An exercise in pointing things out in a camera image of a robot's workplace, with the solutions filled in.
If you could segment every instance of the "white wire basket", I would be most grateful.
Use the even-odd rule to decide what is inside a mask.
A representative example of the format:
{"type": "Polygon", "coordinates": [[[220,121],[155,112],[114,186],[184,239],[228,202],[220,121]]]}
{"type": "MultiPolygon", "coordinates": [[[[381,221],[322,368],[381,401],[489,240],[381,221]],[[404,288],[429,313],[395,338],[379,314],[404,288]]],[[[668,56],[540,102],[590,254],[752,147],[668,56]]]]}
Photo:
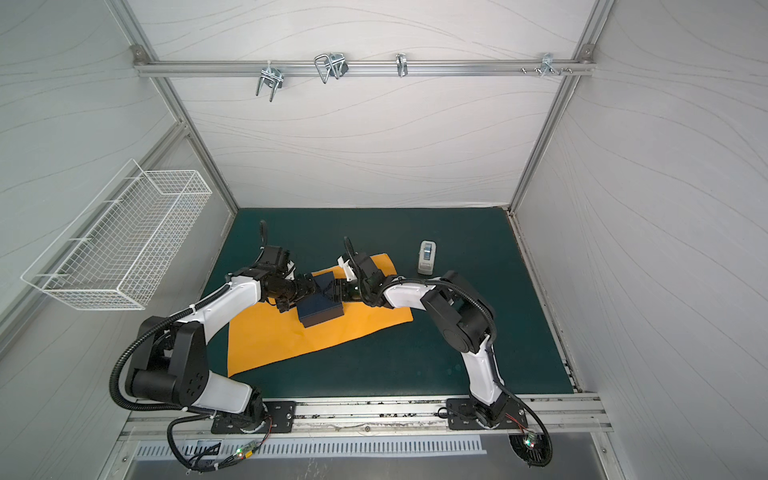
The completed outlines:
{"type": "Polygon", "coordinates": [[[195,170],[148,171],[135,161],[129,165],[137,173],[118,173],[112,179],[113,187],[115,181],[123,184],[120,193],[106,200],[107,206],[84,232],[76,230],[83,228],[84,217],[93,215],[99,196],[41,253],[22,280],[77,310],[145,308],[211,191],[195,170]],[[60,255],[51,260],[57,252],[60,255]]]}

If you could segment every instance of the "white robotic arm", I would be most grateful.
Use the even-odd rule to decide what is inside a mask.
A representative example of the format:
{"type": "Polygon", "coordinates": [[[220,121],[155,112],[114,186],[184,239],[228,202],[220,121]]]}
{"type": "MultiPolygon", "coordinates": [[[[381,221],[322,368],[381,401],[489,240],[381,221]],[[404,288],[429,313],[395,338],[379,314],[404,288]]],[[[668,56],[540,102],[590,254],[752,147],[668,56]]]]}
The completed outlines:
{"type": "MultiPolygon", "coordinates": [[[[311,275],[294,275],[290,253],[267,246],[266,224],[263,229],[264,245],[254,265],[232,274],[222,288],[190,308],[142,323],[137,339],[120,357],[110,377],[110,394],[115,403],[131,410],[176,409],[215,415],[228,427],[237,427],[233,432],[253,432],[266,418],[260,392],[211,372],[206,345],[239,313],[267,298],[284,312],[307,296],[330,295],[336,302],[362,301],[374,307],[425,310],[445,341],[462,354],[469,376],[471,402],[461,401],[468,411],[451,410],[449,402],[446,408],[452,415],[462,420],[474,417],[482,428],[494,429],[505,417],[512,418],[511,412],[518,415],[520,409],[525,409],[541,425],[538,417],[504,387],[499,375],[493,351],[494,310],[457,273],[449,271],[429,280],[384,276],[367,254],[355,252],[345,238],[346,255],[339,258],[339,265],[346,279],[335,280],[333,291],[328,293],[320,291],[311,275]],[[136,403],[123,397],[119,379],[129,359],[126,392],[159,403],[136,403]]],[[[547,448],[550,458],[551,444],[547,448]]],[[[177,458],[185,462],[180,454],[177,458]]],[[[526,461],[529,465],[548,463],[548,459],[539,464],[526,461]]]]}

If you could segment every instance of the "yellow cloth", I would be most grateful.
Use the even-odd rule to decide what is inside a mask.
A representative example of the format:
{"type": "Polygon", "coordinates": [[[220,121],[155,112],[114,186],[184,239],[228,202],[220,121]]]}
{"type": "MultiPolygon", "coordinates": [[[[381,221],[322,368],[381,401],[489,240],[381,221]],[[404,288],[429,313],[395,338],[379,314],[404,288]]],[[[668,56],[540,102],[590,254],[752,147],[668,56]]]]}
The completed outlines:
{"type": "MultiPolygon", "coordinates": [[[[375,255],[373,262],[385,275],[395,275],[395,266],[386,254],[375,255]]],[[[344,278],[339,266],[315,272],[333,272],[344,278]]],[[[230,322],[227,371],[235,373],[316,352],[349,342],[388,326],[413,321],[410,308],[373,308],[361,302],[344,303],[344,315],[304,328],[296,309],[280,313],[275,306],[258,303],[230,322]]]]}

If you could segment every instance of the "green table surface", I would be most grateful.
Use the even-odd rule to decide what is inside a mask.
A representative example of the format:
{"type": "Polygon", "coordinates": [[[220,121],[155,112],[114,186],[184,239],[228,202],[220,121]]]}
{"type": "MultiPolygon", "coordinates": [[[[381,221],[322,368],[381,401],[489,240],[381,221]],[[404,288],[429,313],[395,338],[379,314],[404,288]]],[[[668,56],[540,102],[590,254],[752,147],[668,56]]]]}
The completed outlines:
{"type": "MultiPolygon", "coordinates": [[[[204,295],[256,259],[262,219],[270,245],[290,250],[299,273],[336,265],[346,235],[357,251],[387,253],[399,274],[415,277],[422,240],[434,241],[435,275],[459,272],[495,308],[498,368],[510,389],[573,392],[501,208],[242,209],[204,295]]],[[[210,368],[221,375],[228,339],[224,327],[208,343],[210,368]]],[[[260,387],[267,398],[466,394],[469,388],[461,355],[421,310],[413,310],[413,322],[233,378],[260,387]]]]}

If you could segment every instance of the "metal hook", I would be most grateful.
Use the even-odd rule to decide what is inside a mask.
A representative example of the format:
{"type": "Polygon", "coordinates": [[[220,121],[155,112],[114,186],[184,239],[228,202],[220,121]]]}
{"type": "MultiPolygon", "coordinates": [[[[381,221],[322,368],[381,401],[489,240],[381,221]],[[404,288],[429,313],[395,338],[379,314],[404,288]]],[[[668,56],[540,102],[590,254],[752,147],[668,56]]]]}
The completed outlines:
{"type": "Polygon", "coordinates": [[[320,80],[323,83],[328,82],[332,73],[333,77],[338,80],[349,70],[343,53],[322,53],[317,55],[315,57],[315,68],[317,68],[317,73],[320,74],[320,80]]]}
{"type": "Polygon", "coordinates": [[[547,53],[544,55],[544,57],[541,59],[541,67],[537,68],[536,71],[540,76],[549,75],[549,74],[561,74],[562,71],[557,72],[552,67],[552,61],[554,60],[554,57],[552,57],[551,53],[547,53]]]}
{"type": "Polygon", "coordinates": [[[408,74],[408,58],[406,58],[406,54],[398,53],[395,56],[395,62],[397,63],[397,76],[405,77],[408,74]]]}
{"type": "Polygon", "coordinates": [[[267,64],[266,68],[261,69],[261,76],[259,77],[259,83],[256,86],[256,96],[259,96],[262,85],[272,89],[270,93],[270,101],[275,98],[275,92],[278,88],[283,87],[283,74],[280,70],[271,67],[271,62],[267,64]]]}

